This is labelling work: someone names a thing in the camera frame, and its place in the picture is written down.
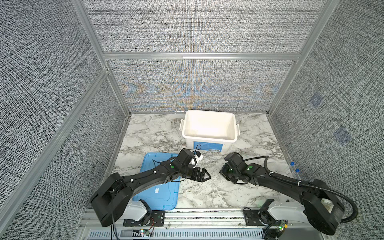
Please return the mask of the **blue capped test tube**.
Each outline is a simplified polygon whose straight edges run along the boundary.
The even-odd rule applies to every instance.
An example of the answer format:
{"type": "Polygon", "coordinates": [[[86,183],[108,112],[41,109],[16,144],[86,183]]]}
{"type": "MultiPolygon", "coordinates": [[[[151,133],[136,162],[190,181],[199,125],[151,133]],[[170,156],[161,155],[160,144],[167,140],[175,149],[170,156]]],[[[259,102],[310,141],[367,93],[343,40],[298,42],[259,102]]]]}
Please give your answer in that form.
{"type": "Polygon", "coordinates": [[[300,177],[300,170],[299,169],[295,169],[295,172],[294,172],[294,178],[296,180],[301,180],[301,177],[300,177]]]}
{"type": "Polygon", "coordinates": [[[296,173],[296,165],[294,162],[290,163],[289,170],[290,170],[290,177],[292,178],[294,176],[294,174],[296,173]]]}

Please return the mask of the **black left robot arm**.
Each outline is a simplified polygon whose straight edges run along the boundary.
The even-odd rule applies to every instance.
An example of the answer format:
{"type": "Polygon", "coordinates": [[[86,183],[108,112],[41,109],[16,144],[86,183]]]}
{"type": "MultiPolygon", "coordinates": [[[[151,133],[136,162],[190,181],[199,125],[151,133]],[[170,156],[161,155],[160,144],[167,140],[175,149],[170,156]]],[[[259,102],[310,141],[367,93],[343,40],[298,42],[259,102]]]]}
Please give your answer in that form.
{"type": "Polygon", "coordinates": [[[102,227],[111,226],[119,220],[130,199],[151,187],[166,184],[179,177],[204,183],[211,175],[204,168],[194,168],[192,156],[177,156],[161,162],[155,168],[130,176],[118,173],[110,175],[91,197],[91,205],[102,227]]]}

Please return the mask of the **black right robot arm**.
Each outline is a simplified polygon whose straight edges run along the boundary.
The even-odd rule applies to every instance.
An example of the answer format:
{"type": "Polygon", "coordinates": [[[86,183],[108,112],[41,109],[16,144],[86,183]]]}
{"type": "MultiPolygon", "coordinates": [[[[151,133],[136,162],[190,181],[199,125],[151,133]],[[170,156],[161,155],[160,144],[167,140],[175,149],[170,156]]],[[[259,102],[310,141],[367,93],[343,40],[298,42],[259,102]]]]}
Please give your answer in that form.
{"type": "Polygon", "coordinates": [[[270,225],[281,220],[298,221],[303,217],[319,232],[334,235],[342,222],[345,207],[336,192],[330,190],[323,181],[315,179],[308,182],[289,178],[261,165],[247,164],[238,153],[228,154],[225,162],[220,174],[227,181],[233,184],[242,181],[244,184],[272,189],[294,199],[304,208],[300,214],[285,214],[280,210],[281,217],[277,217],[272,213],[273,200],[267,200],[259,210],[263,224],[270,225]]]}

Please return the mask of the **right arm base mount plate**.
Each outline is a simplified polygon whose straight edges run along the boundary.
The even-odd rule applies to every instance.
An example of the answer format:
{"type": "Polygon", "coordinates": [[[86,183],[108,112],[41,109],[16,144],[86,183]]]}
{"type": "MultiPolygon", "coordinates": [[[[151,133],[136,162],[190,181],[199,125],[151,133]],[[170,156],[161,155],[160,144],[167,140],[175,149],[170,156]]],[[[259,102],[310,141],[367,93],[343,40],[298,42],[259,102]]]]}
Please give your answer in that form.
{"type": "Polygon", "coordinates": [[[244,208],[243,215],[244,215],[246,226],[248,227],[264,225],[264,223],[261,221],[261,218],[259,216],[259,209],[244,208]]]}

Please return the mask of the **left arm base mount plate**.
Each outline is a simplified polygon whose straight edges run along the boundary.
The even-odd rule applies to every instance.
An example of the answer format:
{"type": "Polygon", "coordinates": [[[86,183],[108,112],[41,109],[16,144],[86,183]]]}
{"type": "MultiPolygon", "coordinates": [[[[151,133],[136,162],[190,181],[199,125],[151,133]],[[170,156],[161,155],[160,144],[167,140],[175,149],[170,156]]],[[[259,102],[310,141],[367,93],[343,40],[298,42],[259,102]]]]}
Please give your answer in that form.
{"type": "Polygon", "coordinates": [[[149,228],[152,226],[163,227],[165,221],[165,211],[152,211],[151,215],[146,214],[142,220],[134,221],[125,219],[123,226],[124,227],[144,227],[149,228]]]}

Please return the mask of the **white plastic storage bin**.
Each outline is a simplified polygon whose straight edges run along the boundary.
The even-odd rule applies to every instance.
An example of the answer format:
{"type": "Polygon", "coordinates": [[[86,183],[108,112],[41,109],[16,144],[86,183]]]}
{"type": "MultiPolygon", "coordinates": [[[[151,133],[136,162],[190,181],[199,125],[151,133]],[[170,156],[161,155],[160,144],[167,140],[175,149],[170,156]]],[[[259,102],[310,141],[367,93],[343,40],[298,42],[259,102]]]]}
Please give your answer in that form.
{"type": "Polygon", "coordinates": [[[227,152],[240,136],[240,126],[232,113],[188,110],[180,131],[188,149],[227,152]]]}

